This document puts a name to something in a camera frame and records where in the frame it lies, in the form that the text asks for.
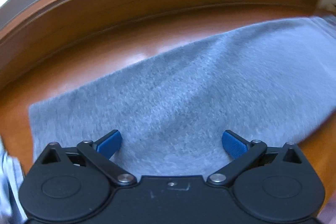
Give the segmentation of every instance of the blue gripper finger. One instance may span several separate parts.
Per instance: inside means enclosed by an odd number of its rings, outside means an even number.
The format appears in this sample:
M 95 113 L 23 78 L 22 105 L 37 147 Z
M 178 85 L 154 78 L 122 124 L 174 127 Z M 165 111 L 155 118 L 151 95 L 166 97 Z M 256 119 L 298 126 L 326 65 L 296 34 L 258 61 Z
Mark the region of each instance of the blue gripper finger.
M 110 133 L 94 142 L 93 148 L 105 158 L 110 159 L 121 147 L 122 137 L 118 130 L 112 130 Z
M 250 148 L 250 142 L 231 130 L 225 130 L 222 135 L 223 148 L 229 155 L 237 159 Z

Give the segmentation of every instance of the metal object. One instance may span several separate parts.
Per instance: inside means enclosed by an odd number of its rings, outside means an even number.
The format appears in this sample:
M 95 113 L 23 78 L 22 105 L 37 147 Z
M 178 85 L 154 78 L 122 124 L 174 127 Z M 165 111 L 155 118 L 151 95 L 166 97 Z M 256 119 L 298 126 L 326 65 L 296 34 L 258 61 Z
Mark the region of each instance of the metal object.
M 168 182 L 167 184 L 168 184 L 168 186 L 175 186 L 175 185 L 177 185 L 177 183 L 174 182 L 174 181 L 170 181 L 170 182 Z
M 134 176 L 131 174 L 121 174 L 117 178 L 118 178 L 118 181 L 122 183 L 129 183 L 134 180 Z
M 214 173 L 209 178 L 212 182 L 223 182 L 226 180 L 226 175 Z

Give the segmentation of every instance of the orange wooden surface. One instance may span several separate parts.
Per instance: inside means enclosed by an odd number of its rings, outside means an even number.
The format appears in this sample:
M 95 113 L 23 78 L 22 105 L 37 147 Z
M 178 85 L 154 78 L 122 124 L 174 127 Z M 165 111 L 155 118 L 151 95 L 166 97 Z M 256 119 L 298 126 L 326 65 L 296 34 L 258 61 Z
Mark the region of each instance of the orange wooden surface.
M 32 165 L 28 106 L 127 65 L 201 38 L 265 20 L 309 16 L 276 5 L 240 5 L 186 11 L 110 29 L 46 59 L 0 92 L 0 134 L 27 172 Z M 301 144 L 322 179 L 335 189 L 336 115 Z

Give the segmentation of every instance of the gray cloth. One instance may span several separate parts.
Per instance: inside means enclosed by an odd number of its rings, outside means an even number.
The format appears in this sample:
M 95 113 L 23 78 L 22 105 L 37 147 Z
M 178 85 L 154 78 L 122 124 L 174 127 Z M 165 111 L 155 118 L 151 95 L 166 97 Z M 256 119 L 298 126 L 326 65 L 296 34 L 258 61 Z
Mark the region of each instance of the gray cloth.
M 27 220 L 18 190 L 24 175 L 17 158 L 8 155 L 0 137 L 0 224 L 23 224 Z
M 208 176 L 230 129 L 269 146 L 307 137 L 336 106 L 335 18 L 239 28 L 154 56 L 29 109 L 34 159 L 112 129 L 111 158 L 141 175 Z

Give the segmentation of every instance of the gray towel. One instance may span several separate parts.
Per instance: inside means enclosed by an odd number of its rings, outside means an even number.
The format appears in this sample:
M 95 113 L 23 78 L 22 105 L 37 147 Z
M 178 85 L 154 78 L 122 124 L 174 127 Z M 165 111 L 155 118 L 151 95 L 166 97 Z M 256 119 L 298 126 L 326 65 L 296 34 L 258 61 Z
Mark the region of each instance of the gray towel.
M 111 160 L 136 175 L 203 175 L 230 162 L 230 129 L 269 146 L 307 137 L 336 106 L 335 18 L 269 21 L 154 56 L 29 109 L 34 159 L 118 129 Z

